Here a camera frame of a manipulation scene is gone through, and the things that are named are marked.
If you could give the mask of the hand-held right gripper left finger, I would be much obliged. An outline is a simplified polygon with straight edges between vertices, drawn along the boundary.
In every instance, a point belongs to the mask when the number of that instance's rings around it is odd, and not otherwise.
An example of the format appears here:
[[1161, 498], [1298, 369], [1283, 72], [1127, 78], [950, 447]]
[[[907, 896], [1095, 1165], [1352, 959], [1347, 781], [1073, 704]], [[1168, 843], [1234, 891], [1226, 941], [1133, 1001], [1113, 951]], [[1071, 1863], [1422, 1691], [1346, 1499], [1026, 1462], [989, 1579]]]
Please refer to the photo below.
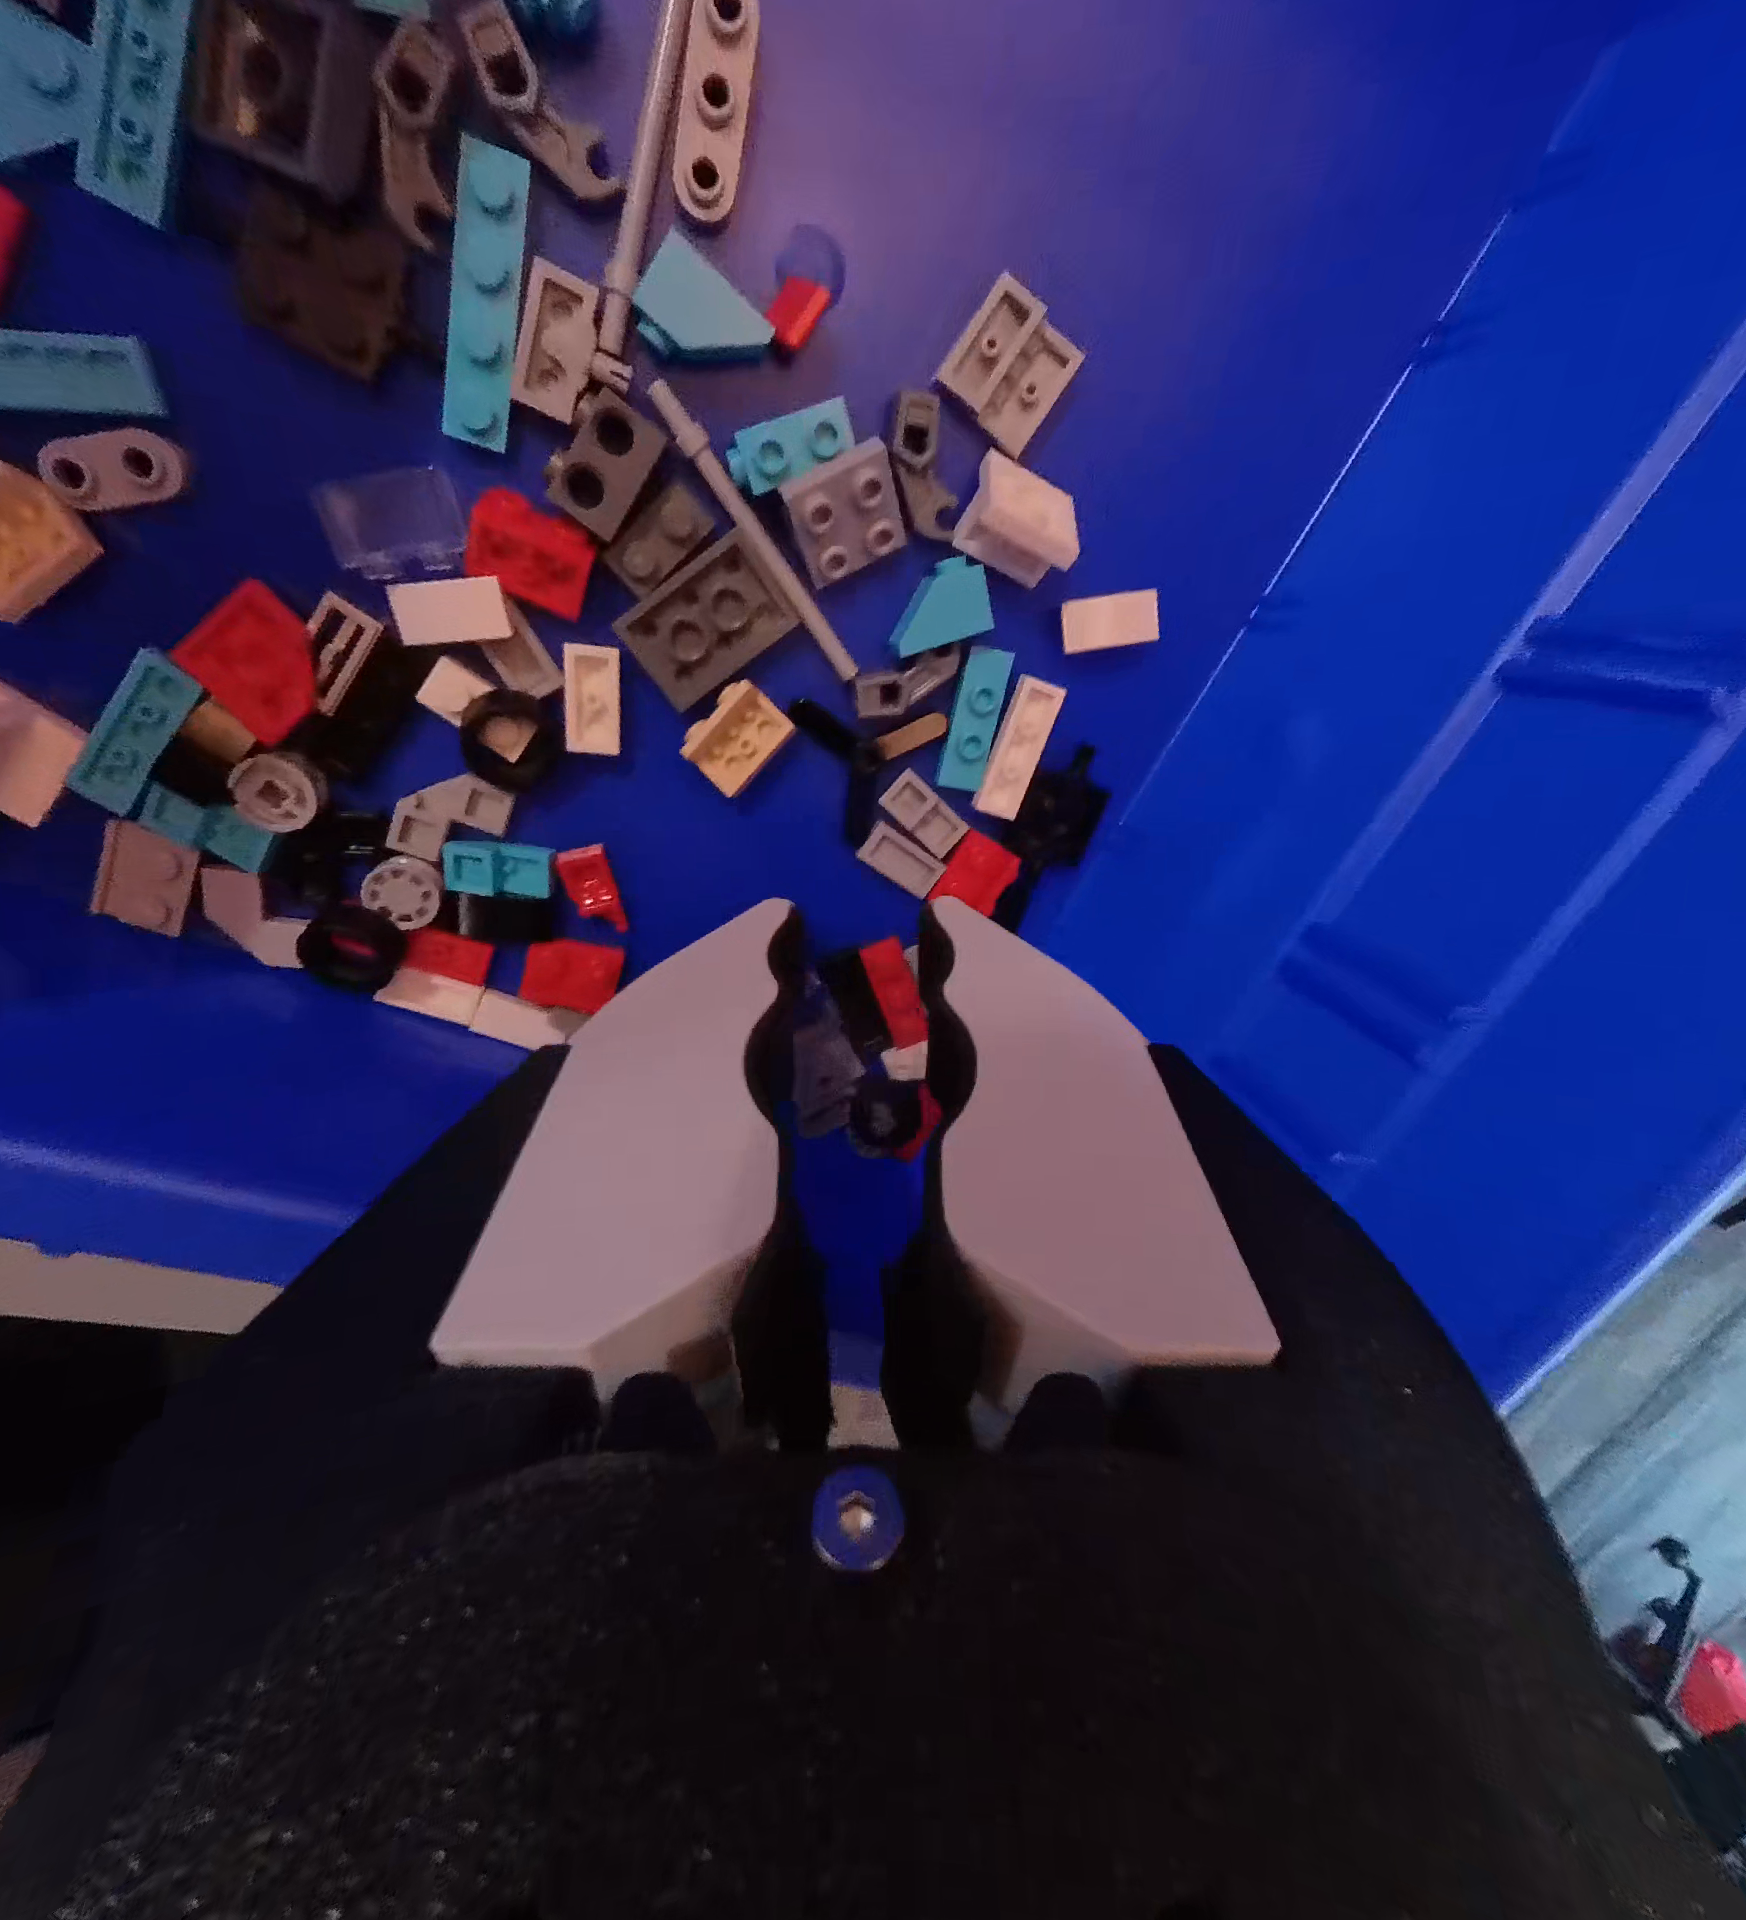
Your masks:
[[791, 1190], [799, 908], [769, 896], [619, 991], [557, 1066], [428, 1350], [447, 1368], [734, 1375], [784, 1447], [832, 1425], [823, 1269]]

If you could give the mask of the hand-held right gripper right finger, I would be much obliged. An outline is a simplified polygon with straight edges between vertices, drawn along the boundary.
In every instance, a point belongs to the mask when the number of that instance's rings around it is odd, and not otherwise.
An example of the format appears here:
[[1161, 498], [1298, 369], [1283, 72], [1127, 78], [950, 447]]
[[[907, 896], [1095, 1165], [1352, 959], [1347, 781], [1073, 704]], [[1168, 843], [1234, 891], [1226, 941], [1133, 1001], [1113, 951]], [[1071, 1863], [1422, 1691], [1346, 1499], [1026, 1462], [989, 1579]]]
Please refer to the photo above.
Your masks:
[[919, 924], [939, 1108], [919, 1226], [882, 1281], [881, 1393], [903, 1447], [971, 1447], [1044, 1379], [1115, 1397], [1148, 1368], [1282, 1350], [1145, 1033], [977, 908]]

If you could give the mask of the pile of small lego pieces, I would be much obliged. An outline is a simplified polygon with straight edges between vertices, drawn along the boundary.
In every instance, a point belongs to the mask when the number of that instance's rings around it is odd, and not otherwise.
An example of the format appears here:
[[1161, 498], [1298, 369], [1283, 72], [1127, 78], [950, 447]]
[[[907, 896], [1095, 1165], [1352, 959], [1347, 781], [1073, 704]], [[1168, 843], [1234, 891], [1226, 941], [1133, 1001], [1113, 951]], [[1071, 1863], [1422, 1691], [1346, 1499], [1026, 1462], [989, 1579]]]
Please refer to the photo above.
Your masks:
[[[1044, 463], [1089, 565], [1119, 493], [1105, 362], [1139, 314], [1187, 154], [1198, 4], [754, 4], [754, 131], [729, 238], [658, 185], [661, 314], [760, 308], [770, 263], [842, 255], [846, 316], [793, 363], [763, 324], [660, 372], [725, 471], [793, 442], [763, 537], [835, 627], [838, 671], [645, 392], [557, 427], [498, 392], [516, 320], [576, 324], [619, 205], [562, 214], [455, 60], [427, 157], [475, 236], [427, 266], [380, 211], [351, 4], [132, 4], [175, 132], [168, 211], [76, 183], [96, 12], [0, 4], [0, 330], [82, 411], [0, 409], [0, 535], [76, 570], [0, 621], [0, 754], [40, 737], [44, 802], [0, 804], [0, 1190], [331, 1211], [501, 1074], [765, 895], [829, 941], [911, 939], [857, 861], [871, 797], [851, 681], [904, 677], [888, 631], [989, 660], [989, 715], [1051, 658], [1060, 588], [909, 527], [897, 390], [1009, 272], [1088, 350]], [[98, 721], [102, 768], [52, 774]]]

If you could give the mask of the blue plastic bin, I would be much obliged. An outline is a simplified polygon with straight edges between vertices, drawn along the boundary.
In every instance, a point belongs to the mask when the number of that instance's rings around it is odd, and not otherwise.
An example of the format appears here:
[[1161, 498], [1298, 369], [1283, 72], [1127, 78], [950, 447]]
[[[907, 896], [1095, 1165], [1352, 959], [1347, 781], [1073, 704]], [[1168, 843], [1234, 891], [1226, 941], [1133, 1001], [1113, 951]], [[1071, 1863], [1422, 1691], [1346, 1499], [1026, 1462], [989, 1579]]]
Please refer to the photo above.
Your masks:
[[[0, 5], [28, 37], [1, 324], [138, 338], [197, 477], [0, 623], [85, 727], [247, 576], [318, 597], [315, 484], [505, 480], [437, 372], [324, 369], [90, 192], [90, 33]], [[1047, 301], [1086, 358], [1030, 467], [1082, 551], [995, 646], [1111, 804], [1026, 931], [1512, 1392], [1746, 1155], [1746, 4], [765, 4], [760, 81], [706, 252], [760, 300], [829, 230], [845, 306], [685, 405], [869, 430], [1000, 272]], [[604, 844], [630, 978], [769, 896], [823, 951], [911, 924], [817, 746], [728, 802], [624, 683], [626, 752], [516, 830]], [[0, 818], [0, 1239], [283, 1285], [508, 1051], [90, 915], [108, 818]]]

